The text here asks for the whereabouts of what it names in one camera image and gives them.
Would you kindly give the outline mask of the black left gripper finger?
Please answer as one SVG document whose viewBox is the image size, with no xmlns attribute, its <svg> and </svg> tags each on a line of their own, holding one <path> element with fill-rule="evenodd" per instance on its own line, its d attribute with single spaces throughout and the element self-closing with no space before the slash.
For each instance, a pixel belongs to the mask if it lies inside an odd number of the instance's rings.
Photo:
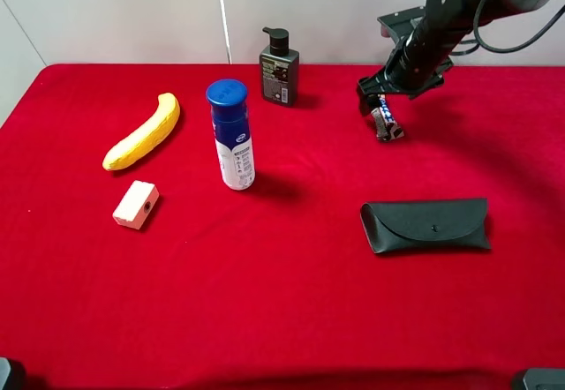
<svg viewBox="0 0 565 390">
<path fill-rule="evenodd" d="M 358 89 L 359 112 L 362 117 L 368 116 L 375 109 L 375 94 L 365 94 Z"/>
</svg>

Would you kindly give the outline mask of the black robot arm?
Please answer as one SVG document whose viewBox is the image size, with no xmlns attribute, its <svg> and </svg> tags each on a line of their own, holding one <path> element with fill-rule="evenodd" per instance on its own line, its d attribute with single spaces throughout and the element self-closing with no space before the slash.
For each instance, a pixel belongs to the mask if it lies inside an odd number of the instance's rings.
<svg viewBox="0 0 565 390">
<path fill-rule="evenodd" d="M 426 0 L 422 6 L 380 16 L 381 32 L 392 39 L 395 47 L 383 67 L 357 84 L 359 110 L 362 116 L 373 118 L 378 140 L 403 136 L 387 96 L 401 94 L 415 99 L 442 86 L 455 56 L 469 55 L 477 49 L 502 54 L 528 48 L 563 16 L 563 11 L 558 11 L 528 41 L 511 49 L 487 44 L 479 29 L 496 19 L 536 11 L 548 1 Z"/>
</svg>

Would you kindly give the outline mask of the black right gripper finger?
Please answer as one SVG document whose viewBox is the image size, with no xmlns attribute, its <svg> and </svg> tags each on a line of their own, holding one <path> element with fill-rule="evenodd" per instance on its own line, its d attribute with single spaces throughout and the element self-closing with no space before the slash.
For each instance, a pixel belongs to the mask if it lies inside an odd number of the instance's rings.
<svg viewBox="0 0 565 390">
<path fill-rule="evenodd" d="M 380 141 L 390 141 L 396 139 L 397 122 L 385 121 L 384 119 L 377 120 L 377 139 Z"/>
</svg>

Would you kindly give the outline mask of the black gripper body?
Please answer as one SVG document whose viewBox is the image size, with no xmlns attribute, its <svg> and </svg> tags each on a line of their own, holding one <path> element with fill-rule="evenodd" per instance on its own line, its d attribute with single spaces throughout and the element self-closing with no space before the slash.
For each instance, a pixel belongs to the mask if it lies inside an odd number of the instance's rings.
<svg viewBox="0 0 565 390">
<path fill-rule="evenodd" d="M 358 81 L 361 101 L 374 101 L 380 94 L 402 94 L 414 99 L 444 83 L 443 65 L 455 47 L 453 32 L 433 29 L 426 19 L 379 22 L 395 40 L 395 48 L 379 71 Z"/>
</svg>

